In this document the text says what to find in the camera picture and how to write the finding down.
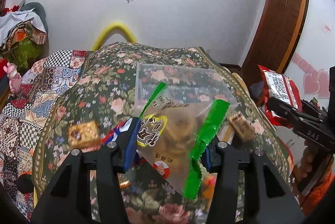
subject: human hand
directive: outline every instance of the human hand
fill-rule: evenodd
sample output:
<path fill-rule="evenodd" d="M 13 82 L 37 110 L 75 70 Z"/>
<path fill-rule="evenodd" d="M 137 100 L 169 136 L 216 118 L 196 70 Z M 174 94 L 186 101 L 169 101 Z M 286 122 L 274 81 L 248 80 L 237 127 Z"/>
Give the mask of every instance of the human hand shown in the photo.
<path fill-rule="evenodd" d="M 308 173 L 312 171 L 312 162 L 318 153 L 318 148 L 311 146 L 311 143 L 308 140 L 305 140 L 305 146 L 307 146 L 304 150 L 303 157 L 301 159 L 301 166 L 299 167 L 299 176 L 300 179 L 306 178 Z M 323 183 L 329 176 L 329 173 L 332 169 L 332 164 L 334 161 L 334 157 L 332 154 L 329 154 L 326 158 L 326 161 L 329 162 L 327 169 L 325 170 L 323 176 L 319 180 L 319 184 Z"/>

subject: green strip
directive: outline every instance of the green strip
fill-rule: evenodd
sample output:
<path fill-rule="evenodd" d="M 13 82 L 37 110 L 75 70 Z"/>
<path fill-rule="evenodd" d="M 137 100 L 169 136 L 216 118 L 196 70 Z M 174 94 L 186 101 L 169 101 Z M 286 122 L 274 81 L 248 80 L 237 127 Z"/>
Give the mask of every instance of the green strip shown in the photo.
<path fill-rule="evenodd" d="M 158 95 L 158 93 L 160 91 L 162 91 L 163 89 L 165 89 L 167 86 L 164 82 L 161 82 L 160 84 L 158 84 L 157 88 L 155 89 L 155 91 L 152 93 L 149 101 L 147 102 L 147 104 L 145 105 L 145 107 L 143 108 L 143 111 L 141 112 L 139 118 L 142 118 L 142 115 L 144 114 L 145 110 L 147 109 L 147 107 L 150 105 L 150 103 L 153 101 L 153 99 Z"/>
<path fill-rule="evenodd" d="M 198 161 L 208 144 L 218 132 L 228 107 L 228 102 L 221 99 L 215 100 L 209 110 L 205 122 L 202 124 L 198 132 L 197 143 L 190 152 L 190 170 L 183 191 L 183 196 L 185 198 L 195 199 L 197 196 L 202 176 Z"/>

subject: pile of clothes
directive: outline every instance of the pile of clothes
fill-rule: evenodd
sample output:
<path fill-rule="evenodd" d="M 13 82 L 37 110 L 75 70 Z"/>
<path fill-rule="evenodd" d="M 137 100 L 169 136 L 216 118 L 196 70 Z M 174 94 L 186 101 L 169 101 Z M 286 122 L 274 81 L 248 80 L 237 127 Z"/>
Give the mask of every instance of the pile of clothes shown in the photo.
<path fill-rule="evenodd" d="M 43 52 L 48 26 L 43 6 L 37 2 L 23 5 L 0 17 L 0 55 L 26 72 Z"/>

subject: wooden door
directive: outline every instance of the wooden door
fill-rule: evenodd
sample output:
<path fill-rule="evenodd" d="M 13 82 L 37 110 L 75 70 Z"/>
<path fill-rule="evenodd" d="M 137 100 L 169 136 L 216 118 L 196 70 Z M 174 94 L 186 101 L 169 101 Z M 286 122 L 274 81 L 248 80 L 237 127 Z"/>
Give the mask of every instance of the wooden door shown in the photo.
<path fill-rule="evenodd" d="M 254 41 L 242 66 L 248 87 L 262 80 L 258 64 L 277 71 L 292 39 L 301 0 L 267 0 Z"/>

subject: white cloth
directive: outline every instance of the white cloth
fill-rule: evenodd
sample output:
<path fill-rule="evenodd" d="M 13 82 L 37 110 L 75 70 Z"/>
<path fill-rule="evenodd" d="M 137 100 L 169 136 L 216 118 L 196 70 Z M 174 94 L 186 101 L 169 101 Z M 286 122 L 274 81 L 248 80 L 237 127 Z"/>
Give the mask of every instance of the white cloth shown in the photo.
<path fill-rule="evenodd" d="M 7 40 L 8 32 L 17 24 L 31 20 L 31 24 L 40 31 L 46 32 L 44 25 L 34 9 L 28 11 L 8 12 L 0 17 L 0 46 Z"/>

